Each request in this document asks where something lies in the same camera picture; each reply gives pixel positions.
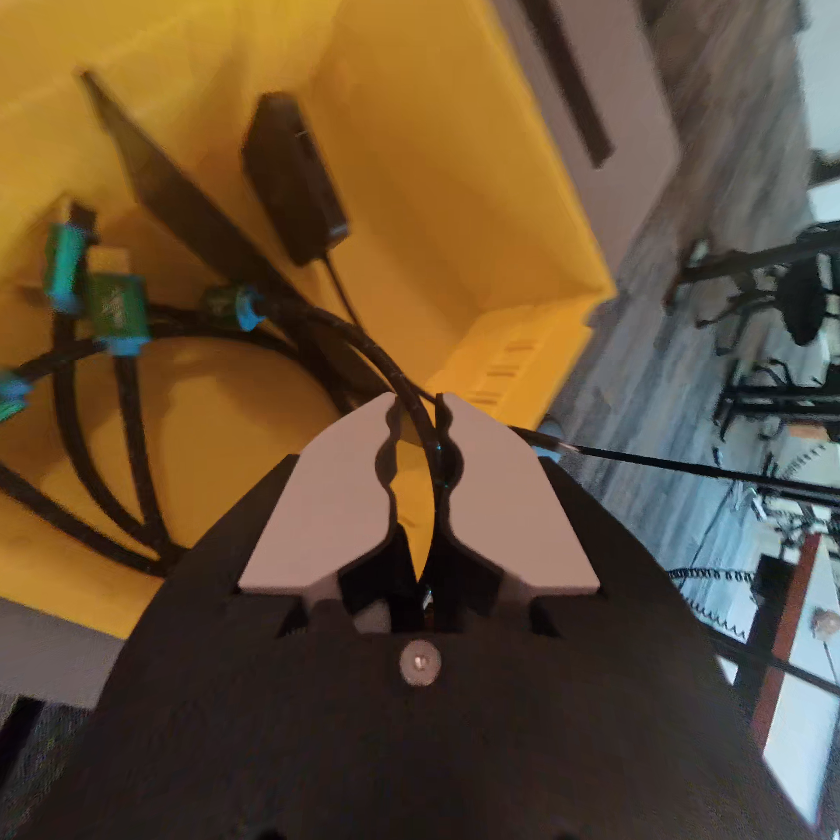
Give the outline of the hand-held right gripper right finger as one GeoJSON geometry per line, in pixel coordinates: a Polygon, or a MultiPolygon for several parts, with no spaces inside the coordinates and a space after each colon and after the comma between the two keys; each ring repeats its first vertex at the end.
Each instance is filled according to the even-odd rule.
{"type": "Polygon", "coordinates": [[[444,480],[429,552],[434,627],[466,613],[523,613],[601,583],[539,457],[509,426],[454,393],[438,395],[444,480]]]}

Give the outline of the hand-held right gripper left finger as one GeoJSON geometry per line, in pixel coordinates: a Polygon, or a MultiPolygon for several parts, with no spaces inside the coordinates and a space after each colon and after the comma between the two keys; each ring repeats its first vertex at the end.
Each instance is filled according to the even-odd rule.
{"type": "Polygon", "coordinates": [[[392,482],[402,409],[386,393],[300,453],[238,589],[289,595],[307,611],[339,601],[363,634],[387,634],[416,606],[417,580],[392,482]]]}

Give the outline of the grey multiport hub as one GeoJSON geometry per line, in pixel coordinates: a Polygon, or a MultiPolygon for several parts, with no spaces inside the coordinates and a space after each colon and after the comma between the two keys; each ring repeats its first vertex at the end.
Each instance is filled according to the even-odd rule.
{"type": "Polygon", "coordinates": [[[298,100],[263,94],[241,149],[244,173],[296,266],[330,262],[350,233],[349,220],[298,100]]]}

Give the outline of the yellow plastic bin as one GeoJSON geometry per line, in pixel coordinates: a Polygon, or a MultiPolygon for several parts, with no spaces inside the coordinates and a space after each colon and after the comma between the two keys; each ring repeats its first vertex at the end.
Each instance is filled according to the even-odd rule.
{"type": "MultiPolygon", "coordinates": [[[[79,75],[90,70],[317,307],[242,169],[259,98],[300,102],[350,236],[332,252],[366,332],[415,382],[508,424],[542,419],[615,290],[490,2],[2,2],[2,375],[51,345],[49,226],[76,198],[153,302],[226,279],[141,205],[79,75]]],[[[340,414],[278,352],[155,340],[139,359],[150,472],[173,539],[199,540],[340,414]]],[[[2,491],[2,598],[126,638],[161,583],[2,491]]]]}

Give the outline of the wooden desk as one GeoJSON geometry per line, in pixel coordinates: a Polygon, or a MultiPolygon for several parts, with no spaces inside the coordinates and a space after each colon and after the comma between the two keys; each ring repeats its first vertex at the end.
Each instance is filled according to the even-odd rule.
{"type": "MultiPolygon", "coordinates": [[[[822,535],[805,538],[792,571],[770,656],[838,687],[838,631],[816,628],[838,616],[838,593],[822,535]]],[[[803,676],[768,668],[759,683],[751,728],[782,792],[807,823],[819,821],[838,723],[838,695],[803,676]]]]}

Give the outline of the black flat strip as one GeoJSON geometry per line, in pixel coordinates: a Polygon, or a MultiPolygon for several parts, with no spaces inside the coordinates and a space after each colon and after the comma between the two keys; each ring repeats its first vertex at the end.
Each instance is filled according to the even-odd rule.
{"type": "Polygon", "coordinates": [[[308,303],[302,294],[131,119],[96,75],[83,70],[79,80],[137,204],[220,277],[255,287],[273,308],[303,312],[308,303]]]}

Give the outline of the black office chair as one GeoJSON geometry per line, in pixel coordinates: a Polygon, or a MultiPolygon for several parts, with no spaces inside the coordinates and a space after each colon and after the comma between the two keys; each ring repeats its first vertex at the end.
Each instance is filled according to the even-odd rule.
{"type": "Polygon", "coordinates": [[[689,280],[732,279],[738,293],[716,317],[696,322],[698,329],[736,319],[730,344],[715,344],[719,357],[738,348],[754,314],[776,310],[799,347],[812,343],[827,319],[838,319],[839,222],[816,222],[788,245],[745,252],[732,249],[709,255],[706,240],[695,243],[684,264],[689,280]]]}

